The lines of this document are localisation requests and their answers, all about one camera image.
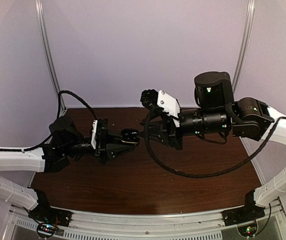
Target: metal frame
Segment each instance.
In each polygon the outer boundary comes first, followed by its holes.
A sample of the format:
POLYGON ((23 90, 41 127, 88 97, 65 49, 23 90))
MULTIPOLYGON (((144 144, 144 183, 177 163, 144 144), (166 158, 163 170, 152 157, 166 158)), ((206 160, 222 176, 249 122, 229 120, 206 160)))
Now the metal frame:
POLYGON ((252 33, 252 27, 253 27, 253 22, 254 22, 254 12, 255 12, 255 0, 248 0, 243 38, 242 38, 241 48, 239 51, 236 69, 234 73, 234 78, 232 82, 233 92, 235 92, 237 88, 237 84, 238 84, 238 81, 239 81, 239 78, 240 78, 240 75, 243 69, 243 65, 245 61, 245 54, 246 54, 249 39, 252 33))
MULTIPOLYGON (((272 203, 272 216, 278 220, 278 228, 282 239, 286 240, 286 216, 279 200, 272 203)), ((225 227, 221 212, 224 209, 197 213, 162 214, 162 215, 119 215, 93 212, 73 211, 69 227, 57 237, 63 239, 118 239, 118 240, 168 240, 194 239, 205 236, 220 236, 225 229, 235 228, 235 225, 225 227)), ((267 218, 269 209, 265 210, 267 218)), ((34 231, 36 224, 28 218, 20 207, 12 206, 8 224, 3 230, 2 239, 10 240, 15 226, 34 231)))
MULTIPOLYGON (((43 10, 43 0, 35 0, 36 3, 36 12, 37 12, 37 17, 39 21, 39 27, 41 31, 41 37, 43 40, 43 47, 45 51, 45 57, 46 57, 46 62, 48 66, 48 70, 51 76, 51 80, 54 86, 54 90, 56 95, 58 96, 59 91, 61 90, 59 87, 55 67, 54 67, 54 62, 53 62, 53 57, 52 53, 50 50, 49 46, 49 40, 48 40, 48 35, 47 35, 47 30, 46 30, 46 23, 45 23, 45 15, 44 15, 44 10, 43 10)), ((62 111, 66 109, 66 105, 64 103, 64 100, 62 99, 62 111)))

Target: black joint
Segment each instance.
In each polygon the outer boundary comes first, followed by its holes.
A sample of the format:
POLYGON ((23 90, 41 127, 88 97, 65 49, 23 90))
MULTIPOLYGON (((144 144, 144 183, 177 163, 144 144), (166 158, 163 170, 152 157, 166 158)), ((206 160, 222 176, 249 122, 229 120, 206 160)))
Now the black joint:
POLYGON ((144 90, 141 94, 142 105, 151 110, 157 107, 158 92, 155 89, 144 90))

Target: wooden table surface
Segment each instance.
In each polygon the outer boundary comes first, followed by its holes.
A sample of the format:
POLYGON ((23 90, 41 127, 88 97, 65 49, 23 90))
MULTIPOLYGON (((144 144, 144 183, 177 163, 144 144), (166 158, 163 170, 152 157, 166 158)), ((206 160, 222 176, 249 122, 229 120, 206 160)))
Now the wooden table surface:
MULTIPOLYGON (((139 121, 144 108, 98 108, 99 118, 109 119, 109 128, 142 130, 139 121)), ((88 136, 92 116, 86 109, 69 109, 77 129, 88 136)), ((184 138, 183 150, 158 143, 152 147, 168 166, 180 171, 204 174, 231 167, 247 157, 237 137, 226 145, 205 143, 196 137, 184 138)), ((192 179, 174 175, 159 167, 148 155, 144 140, 135 151, 101 165, 94 157, 58 173, 37 173, 32 188, 46 192, 52 206, 107 214, 191 213, 242 205, 244 196, 260 186, 251 163, 222 176, 192 179)))

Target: black cylindrical motor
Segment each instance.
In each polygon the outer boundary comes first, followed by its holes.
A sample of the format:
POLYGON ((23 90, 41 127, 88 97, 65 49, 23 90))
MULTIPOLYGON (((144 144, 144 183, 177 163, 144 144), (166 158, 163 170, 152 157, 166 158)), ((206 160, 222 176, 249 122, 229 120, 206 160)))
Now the black cylindrical motor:
POLYGON ((231 120, 225 111, 203 111, 200 108, 180 113, 182 136, 229 132, 231 120))
POLYGON ((194 97, 197 105, 206 111, 225 109, 225 104, 233 103, 233 91, 227 72, 209 71, 195 77, 194 97))

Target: black cable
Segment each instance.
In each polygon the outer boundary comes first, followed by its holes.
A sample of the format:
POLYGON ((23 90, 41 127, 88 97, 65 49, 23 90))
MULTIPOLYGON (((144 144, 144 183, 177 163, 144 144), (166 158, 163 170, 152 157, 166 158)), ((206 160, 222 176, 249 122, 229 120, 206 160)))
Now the black cable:
POLYGON ((85 102, 85 100, 83 100, 80 96, 78 96, 77 94, 73 93, 72 91, 69 90, 61 90, 58 93, 58 112, 57 112, 57 118, 59 118, 59 113, 61 111, 61 105, 62 105, 62 94, 68 94, 73 96, 74 98, 76 98, 78 101, 80 101, 94 116, 94 119, 97 119, 97 116, 94 112, 94 110, 88 105, 87 102, 85 102))
MULTIPOLYGON (((57 118, 59 117, 59 113, 60 113, 60 108, 61 108, 61 95, 62 94, 69 94, 71 96, 73 96, 74 98, 76 98, 78 101, 80 101, 94 116, 95 119, 97 119, 94 110, 88 105, 88 103, 86 103, 81 97, 79 97, 77 94, 68 91, 68 90, 62 90, 58 93, 58 112, 57 112, 57 118)), ((37 148, 40 148, 43 144, 45 144, 51 137, 52 137, 52 133, 45 138, 40 144, 37 144, 35 146, 32 147, 28 147, 25 149, 19 149, 19 148, 0 148, 0 152, 29 152, 32 150, 35 150, 37 148)))
POLYGON ((151 117, 151 115, 152 115, 154 110, 156 110, 156 108, 154 108, 154 109, 152 109, 152 110, 150 110, 148 112, 147 117, 146 117, 146 121, 145 121, 145 125, 144 125, 144 132, 145 132, 144 140, 145 140, 145 144, 146 144, 146 148, 147 148, 148 153, 153 158, 153 160, 160 167, 162 167, 164 170, 169 171, 170 173, 173 173, 173 174, 176 174, 176 175, 179 175, 179 176, 183 176, 183 177, 186 177, 186 178, 194 178, 194 179, 211 178, 211 177, 220 176, 220 175, 232 172, 234 170, 237 170, 240 167, 244 166, 249 161, 251 161, 254 157, 256 157, 256 155, 259 154, 262 151, 262 149, 266 146, 268 140, 271 138, 272 134, 274 133, 274 131, 275 131, 276 127, 277 127, 278 122, 281 119, 285 119, 286 120, 286 116, 279 117, 276 120, 275 124, 270 129, 270 131, 268 132, 268 135, 266 136, 265 140, 261 143, 261 145, 256 149, 256 151, 253 154, 251 154, 249 157, 247 157, 242 162, 240 162, 240 163, 238 163, 238 164, 236 164, 236 165, 234 165, 234 166, 232 166, 230 168, 227 168, 225 170, 218 171, 218 172, 206 173, 206 174, 190 174, 190 173, 185 173, 185 172, 182 172, 182 171, 178 171, 176 169, 173 169, 173 168, 167 166, 165 163, 163 163, 161 160, 158 159, 158 157, 156 156, 155 152, 153 151, 153 149, 152 149, 152 147, 150 145, 150 139, 149 139, 149 134, 148 134, 148 127, 149 127, 150 117, 151 117))
POLYGON ((40 148, 43 144, 45 144, 45 142, 47 142, 51 137, 52 137, 52 133, 45 138, 40 144, 37 144, 36 146, 32 146, 32 147, 28 147, 25 149, 19 149, 19 148, 0 148, 0 152, 28 152, 28 151, 32 151, 35 150, 37 148, 40 148))
POLYGON ((266 223, 265 223, 264 227, 263 227, 263 228, 262 228, 258 233, 256 233, 256 234, 255 234, 255 236, 257 236, 257 235, 261 234, 261 233, 264 231, 264 229, 266 228, 266 226, 267 226, 267 224, 268 224, 268 222, 269 222, 269 220, 270 220, 270 218, 271 218, 271 214, 272 214, 272 207, 271 207, 271 204, 270 204, 270 203, 269 203, 268 205, 269 205, 269 214, 268 214, 267 221, 266 221, 266 223))
POLYGON ((50 224, 48 222, 39 222, 39 221, 37 221, 25 207, 23 207, 23 208, 28 213, 28 217, 30 217, 32 220, 34 220, 38 224, 37 227, 36 227, 36 233, 37 233, 37 235, 39 237, 41 237, 43 239, 49 239, 56 233, 56 231, 59 230, 58 227, 56 227, 56 226, 54 226, 54 225, 52 225, 52 224, 50 224), (49 234, 49 235, 41 233, 40 231, 43 231, 44 227, 47 228, 47 229, 49 228, 53 232, 51 234, 49 234))
POLYGON ((205 138, 204 135, 200 136, 200 135, 196 135, 199 139, 201 139, 202 141, 205 141, 209 144, 219 144, 219 145, 224 145, 227 143, 227 137, 224 136, 221 132, 218 133, 219 136, 224 140, 224 141, 215 141, 215 140, 210 140, 210 139, 207 139, 205 138))
POLYGON ((232 103, 227 103, 225 105, 225 110, 227 114, 237 123, 237 124, 244 124, 243 120, 240 119, 233 111, 232 103))

